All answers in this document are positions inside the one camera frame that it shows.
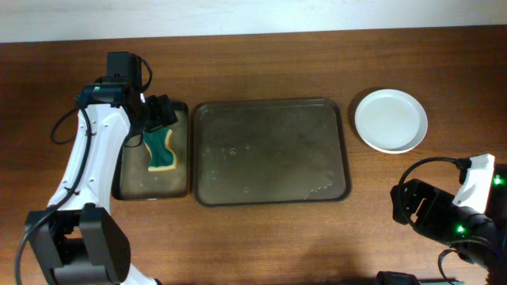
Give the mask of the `yellow green sponge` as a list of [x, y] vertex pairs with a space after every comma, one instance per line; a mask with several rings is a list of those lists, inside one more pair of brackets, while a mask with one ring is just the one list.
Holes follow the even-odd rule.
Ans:
[[170, 146], [173, 131], [167, 127], [143, 133], [143, 142], [150, 155], [149, 172], [162, 172], [177, 167], [177, 155]]

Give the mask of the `pale green plate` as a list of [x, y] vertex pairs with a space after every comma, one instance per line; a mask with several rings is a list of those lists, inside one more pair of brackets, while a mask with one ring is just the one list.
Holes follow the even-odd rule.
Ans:
[[397, 89], [379, 89], [356, 107], [358, 135], [374, 150], [386, 154], [411, 151], [425, 138], [429, 121], [421, 103]]

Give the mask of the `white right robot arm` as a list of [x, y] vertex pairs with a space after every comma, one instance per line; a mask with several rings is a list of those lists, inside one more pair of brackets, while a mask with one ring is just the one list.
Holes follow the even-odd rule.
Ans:
[[484, 213], [459, 207], [454, 196], [422, 180], [406, 178], [418, 166], [450, 162], [460, 170], [459, 182], [469, 177], [470, 158], [426, 158], [409, 167], [391, 189], [393, 219], [421, 236], [446, 245], [438, 257], [438, 268], [449, 253], [487, 270], [488, 284], [506, 283], [506, 165], [495, 164]]

